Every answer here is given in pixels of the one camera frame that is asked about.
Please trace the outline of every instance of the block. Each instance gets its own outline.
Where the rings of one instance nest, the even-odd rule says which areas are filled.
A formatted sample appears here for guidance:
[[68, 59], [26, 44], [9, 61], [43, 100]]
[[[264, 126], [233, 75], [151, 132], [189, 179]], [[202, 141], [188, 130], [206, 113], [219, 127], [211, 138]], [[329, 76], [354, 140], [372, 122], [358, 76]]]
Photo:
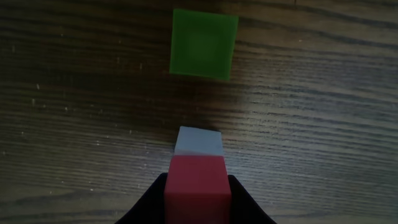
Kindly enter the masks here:
[[173, 156], [164, 191], [167, 224], [229, 223], [231, 189], [222, 156]]
[[170, 73], [229, 80], [238, 16], [174, 9]]
[[224, 150], [221, 132], [181, 126], [174, 154], [223, 156]]

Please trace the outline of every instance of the wooden surface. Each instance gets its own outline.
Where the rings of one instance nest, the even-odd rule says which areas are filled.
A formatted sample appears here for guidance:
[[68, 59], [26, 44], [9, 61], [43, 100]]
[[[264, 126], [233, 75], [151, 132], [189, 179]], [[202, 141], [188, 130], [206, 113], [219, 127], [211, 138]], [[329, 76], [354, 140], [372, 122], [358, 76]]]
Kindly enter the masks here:
[[[229, 82], [169, 75], [172, 9], [238, 15]], [[278, 223], [398, 222], [398, 2], [0, 1], [0, 223], [113, 223], [181, 125]]]

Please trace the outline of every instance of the wooden table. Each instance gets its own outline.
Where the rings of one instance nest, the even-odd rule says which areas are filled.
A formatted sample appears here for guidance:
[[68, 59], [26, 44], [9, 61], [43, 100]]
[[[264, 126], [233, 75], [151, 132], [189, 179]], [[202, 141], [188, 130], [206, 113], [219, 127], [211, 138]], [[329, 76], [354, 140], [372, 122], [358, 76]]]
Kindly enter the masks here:
[[[238, 15], [229, 82], [169, 75], [172, 9]], [[178, 127], [278, 223], [398, 222], [398, 2], [0, 2], [0, 223], [113, 223]]]

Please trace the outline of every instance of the dark wood surface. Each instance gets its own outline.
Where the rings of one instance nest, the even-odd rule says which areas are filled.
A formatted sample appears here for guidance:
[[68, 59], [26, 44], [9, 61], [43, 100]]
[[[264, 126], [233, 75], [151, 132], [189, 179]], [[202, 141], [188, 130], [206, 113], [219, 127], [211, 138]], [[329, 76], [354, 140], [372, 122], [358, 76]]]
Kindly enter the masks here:
[[[229, 82], [169, 75], [172, 9], [238, 15]], [[398, 2], [0, 1], [0, 223], [113, 223], [181, 125], [278, 223], [398, 222]]]

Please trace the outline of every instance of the green block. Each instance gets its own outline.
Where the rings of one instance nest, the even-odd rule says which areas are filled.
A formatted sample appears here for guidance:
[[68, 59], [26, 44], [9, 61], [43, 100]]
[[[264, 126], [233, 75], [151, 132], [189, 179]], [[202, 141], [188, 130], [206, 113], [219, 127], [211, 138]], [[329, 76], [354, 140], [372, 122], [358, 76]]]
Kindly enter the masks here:
[[174, 9], [170, 73], [229, 80], [238, 16]]

